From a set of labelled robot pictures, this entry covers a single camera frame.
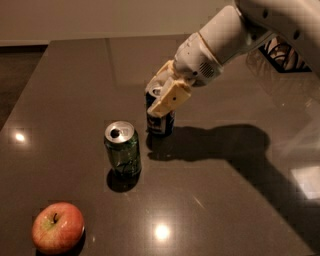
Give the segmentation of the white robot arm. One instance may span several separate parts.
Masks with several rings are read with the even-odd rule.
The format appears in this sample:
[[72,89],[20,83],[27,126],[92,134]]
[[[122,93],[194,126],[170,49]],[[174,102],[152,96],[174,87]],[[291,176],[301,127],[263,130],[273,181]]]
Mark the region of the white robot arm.
[[209,83],[226,63],[272,35],[284,38],[320,72],[320,0],[234,0],[191,34],[151,79],[148,85],[162,90],[147,113],[163,117],[175,110],[191,96],[192,85]]

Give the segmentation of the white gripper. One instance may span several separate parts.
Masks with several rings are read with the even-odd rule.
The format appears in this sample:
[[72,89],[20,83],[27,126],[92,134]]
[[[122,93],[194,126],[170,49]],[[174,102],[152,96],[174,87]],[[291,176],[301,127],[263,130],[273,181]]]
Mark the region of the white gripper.
[[207,85],[223,71],[200,34],[193,33],[179,46],[174,61],[167,61],[145,88],[148,92],[153,85],[161,87],[159,97],[147,108],[153,117],[162,118],[191,97],[190,85],[184,79],[175,80],[174,69],[194,86]]

